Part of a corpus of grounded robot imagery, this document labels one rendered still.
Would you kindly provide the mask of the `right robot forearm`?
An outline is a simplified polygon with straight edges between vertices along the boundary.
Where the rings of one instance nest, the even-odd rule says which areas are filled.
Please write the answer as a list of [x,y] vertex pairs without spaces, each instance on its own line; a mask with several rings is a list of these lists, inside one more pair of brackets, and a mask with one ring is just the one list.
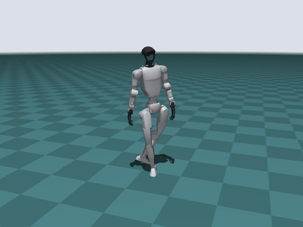
[[129,112],[130,109],[132,109],[133,112],[134,112],[135,101],[136,101],[136,97],[132,96],[132,90],[131,90],[130,97],[129,97],[128,112]]

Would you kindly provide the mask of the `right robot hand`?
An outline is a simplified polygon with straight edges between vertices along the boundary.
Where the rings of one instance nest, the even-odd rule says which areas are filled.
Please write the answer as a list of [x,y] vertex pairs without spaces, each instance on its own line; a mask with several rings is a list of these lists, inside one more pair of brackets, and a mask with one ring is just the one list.
[[129,112],[127,112],[127,113],[128,113],[128,122],[131,126],[133,126],[132,120],[131,120],[131,115],[133,114],[133,110],[130,109]]

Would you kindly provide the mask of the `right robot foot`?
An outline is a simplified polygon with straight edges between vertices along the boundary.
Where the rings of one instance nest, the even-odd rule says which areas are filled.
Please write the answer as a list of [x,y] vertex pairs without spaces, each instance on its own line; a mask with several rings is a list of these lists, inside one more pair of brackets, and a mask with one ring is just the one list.
[[154,166],[152,166],[152,168],[150,170],[150,176],[155,177],[156,175],[157,175],[157,172],[156,172],[156,165],[155,165],[155,168],[154,168]]

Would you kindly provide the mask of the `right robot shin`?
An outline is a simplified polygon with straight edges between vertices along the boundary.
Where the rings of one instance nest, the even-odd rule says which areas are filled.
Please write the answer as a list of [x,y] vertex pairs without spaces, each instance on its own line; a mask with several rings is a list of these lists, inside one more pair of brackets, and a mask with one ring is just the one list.
[[152,166],[154,166],[154,168],[155,168],[155,164],[154,164],[154,147],[151,147],[150,145],[147,145],[146,146],[146,151],[147,151],[148,159],[149,159],[150,164],[151,164],[151,168],[152,168]]

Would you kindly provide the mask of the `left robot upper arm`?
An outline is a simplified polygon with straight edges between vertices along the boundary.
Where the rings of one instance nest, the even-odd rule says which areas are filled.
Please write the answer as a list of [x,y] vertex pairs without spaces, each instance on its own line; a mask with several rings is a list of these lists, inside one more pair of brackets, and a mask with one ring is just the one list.
[[163,65],[159,65],[161,67],[161,80],[163,82],[162,88],[164,90],[170,89],[170,84],[168,83],[168,74],[167,74],[167,67]]

